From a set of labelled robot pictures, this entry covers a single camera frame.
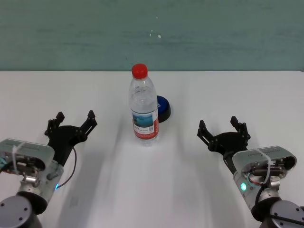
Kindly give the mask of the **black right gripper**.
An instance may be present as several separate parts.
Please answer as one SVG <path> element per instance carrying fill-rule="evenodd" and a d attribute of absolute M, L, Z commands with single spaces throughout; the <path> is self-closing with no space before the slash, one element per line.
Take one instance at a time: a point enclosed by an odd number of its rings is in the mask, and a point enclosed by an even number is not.
<path fill-rule="evenodd" d="M 246 151 L 251 136 L 247 130 L 247 124 L 241 123 L 235 116 L 230 123 L 236 129 L 236 133 L 227 132 L 213 136 L 206 128 L 205 122 L 200 120 L 197 136 L 208 146 L 211 152 L 218 152 L 223 156 L 223 161 L 230 171 L 236 171 L 232 157 L 235 153 Z"/>

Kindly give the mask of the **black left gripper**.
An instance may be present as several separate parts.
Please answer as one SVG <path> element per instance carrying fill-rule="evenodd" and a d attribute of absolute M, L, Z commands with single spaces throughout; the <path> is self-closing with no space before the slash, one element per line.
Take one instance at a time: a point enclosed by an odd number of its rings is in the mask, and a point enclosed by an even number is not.
<path fill-rule="evenodd" d="M 73 147 L 78 143 L 86 141 L 89 134 L 97 126 L 93 110 L 89 111 L 86 121 L 80 127 L 71 125 L 60 126 L 64 118 L 64 114 L 58 112 L 55 119 L 48 121 L 47 129 L 44 133 L 49 138 L 47 145 L 55 152 L 53 160 L 63 167 Z"/>

